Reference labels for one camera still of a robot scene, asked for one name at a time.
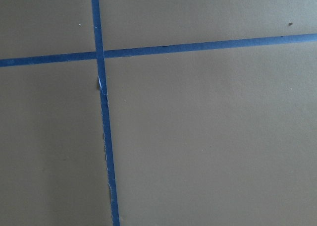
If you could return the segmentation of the brown paper table cover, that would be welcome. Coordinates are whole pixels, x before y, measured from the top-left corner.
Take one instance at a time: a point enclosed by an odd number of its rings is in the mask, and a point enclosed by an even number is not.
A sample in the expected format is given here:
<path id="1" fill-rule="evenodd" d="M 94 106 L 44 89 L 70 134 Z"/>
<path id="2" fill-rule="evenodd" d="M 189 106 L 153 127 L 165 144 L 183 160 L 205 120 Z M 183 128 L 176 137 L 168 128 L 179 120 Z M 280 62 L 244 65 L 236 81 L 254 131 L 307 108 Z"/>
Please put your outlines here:
<path id="1" fill-rule="evenodd" d="M 317 0 L 99 0 L 104 50 L 317 34 Z M 91 0 L 0 0 L 0 59 L 95 52 Z M 105 59 L 120 226 L 314 226 L 317 41 Z M 113 226 L 96 60 L 0 67 L 0 223 Z"/>

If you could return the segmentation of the long blue tape strip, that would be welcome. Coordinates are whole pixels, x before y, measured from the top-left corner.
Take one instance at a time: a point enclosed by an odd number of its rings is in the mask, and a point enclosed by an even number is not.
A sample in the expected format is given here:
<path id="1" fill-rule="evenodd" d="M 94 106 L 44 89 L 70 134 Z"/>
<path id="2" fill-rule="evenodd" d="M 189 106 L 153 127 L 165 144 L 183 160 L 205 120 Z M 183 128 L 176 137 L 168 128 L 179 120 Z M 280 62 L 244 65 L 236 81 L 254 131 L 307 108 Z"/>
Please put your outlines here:
<path id="1" fill-rule="evenodd" d="M 100 3 L 99 3 L 99 0 L 91 0 L 91 2 L 92 2 L 92 13 L 93 13 L 96 59 L 97 59 L 97 68 L 98 68 L 98 82 L 100 87 L 106 169 L 107 169 L 108 185 L 109 185 L 109 192 L 110 192 L 111 219 L 112 219 L 112 224 L 114 226 L 120 226 L 109 107 L 108 107 L 108 98 L 107 98 L 106 66 L 105 66 L 105 56 L 104 56 L 104 47 L 103 47 Z"/>

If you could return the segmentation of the crossing blue tape strip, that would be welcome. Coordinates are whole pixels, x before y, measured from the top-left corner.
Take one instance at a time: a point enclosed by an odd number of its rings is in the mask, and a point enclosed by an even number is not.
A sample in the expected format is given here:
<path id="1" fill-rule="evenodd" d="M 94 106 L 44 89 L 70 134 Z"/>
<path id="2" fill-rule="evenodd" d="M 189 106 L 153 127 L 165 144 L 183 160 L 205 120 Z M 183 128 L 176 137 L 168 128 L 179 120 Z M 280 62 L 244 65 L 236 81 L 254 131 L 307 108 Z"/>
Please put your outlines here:
<path id="1" fill-rule="evenodd" d="M 282 44 L 291 44 L 291 43 L 315 42 L 316 40 L 317 40 L 316 33 L 274 36 L 274 37 L 247 38 L 247 39 L 223 40 L 223 41 L 212 41 L 212 42 L 202 42 L 202 43 L 177 44 L 177 45 L 168 45 L 168 46 L 152 46 L 152 47 L 141 47 L 141 48 L 104 50 L 104 51 L 97 51 L 97 52 L 83 52 L 83 53 L 57 54 L 57 55 L 47 55 L 47 56 L 7 58 L 7 59 L 0 60 L 0 66 L 12 67 L 12 66 L 47 64 L 47 63 L 58 63 L 58 62 L 71 62 L 71 61 L 80 61 L 80 60 L 96 60 L 99 63 L 101 61 L 104 61 L 104 59 L 107 59 L 107 58 L 134 57 L 134 56 L 158 55 L 158 54 L 169 54 L 169 53 L 184 53 L 184 52 L 205 51 L 205 50 L 253 47 L 253 46 L 282 45 Z"/>

